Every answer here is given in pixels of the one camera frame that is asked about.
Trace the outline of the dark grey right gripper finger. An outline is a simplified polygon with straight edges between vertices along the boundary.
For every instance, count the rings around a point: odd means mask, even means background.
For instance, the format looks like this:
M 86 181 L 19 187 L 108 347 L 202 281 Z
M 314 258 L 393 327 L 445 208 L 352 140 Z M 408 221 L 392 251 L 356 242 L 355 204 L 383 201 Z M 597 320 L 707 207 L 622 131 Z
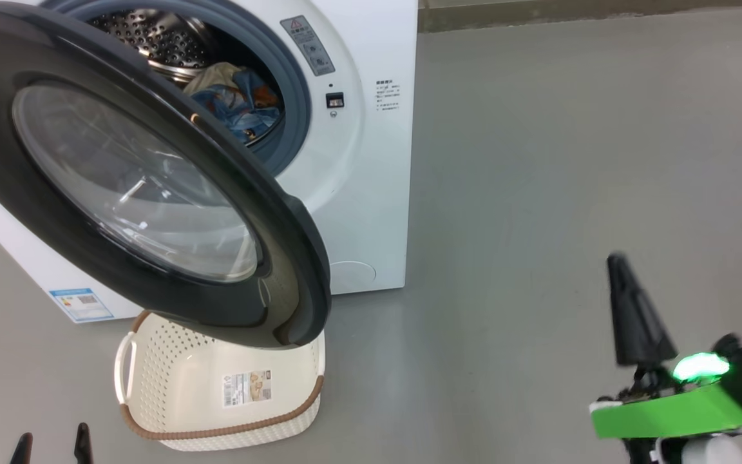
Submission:
M 607 256 L 607 278 L 616 364 L 659 367 L 678 352 L 624 253 Z

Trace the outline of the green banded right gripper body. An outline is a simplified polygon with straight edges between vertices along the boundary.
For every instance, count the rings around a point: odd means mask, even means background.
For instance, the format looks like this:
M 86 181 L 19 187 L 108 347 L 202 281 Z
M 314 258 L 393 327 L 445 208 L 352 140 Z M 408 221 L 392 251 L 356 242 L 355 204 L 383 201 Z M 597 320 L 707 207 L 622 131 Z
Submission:
M 621 441 L 630 463 L 740 462 L 731 440 L 742 433 L 742 405 L 724 388 L 734 373 L 731 366 L 638 369 L 629 388 L 590 403 L 595 435 Z

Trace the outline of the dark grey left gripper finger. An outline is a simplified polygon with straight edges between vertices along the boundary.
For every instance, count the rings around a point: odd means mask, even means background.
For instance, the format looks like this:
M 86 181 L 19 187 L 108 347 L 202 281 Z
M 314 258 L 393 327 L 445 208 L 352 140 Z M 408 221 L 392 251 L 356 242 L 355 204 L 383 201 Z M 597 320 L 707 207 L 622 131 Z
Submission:
M 73 451 L 77 464 L 93 464 L 90 429 L 87 423 L 79 423 Z
M 10 464 L 30 464 L 32 460 L 33 434 L 23 434 L 15 446 Z

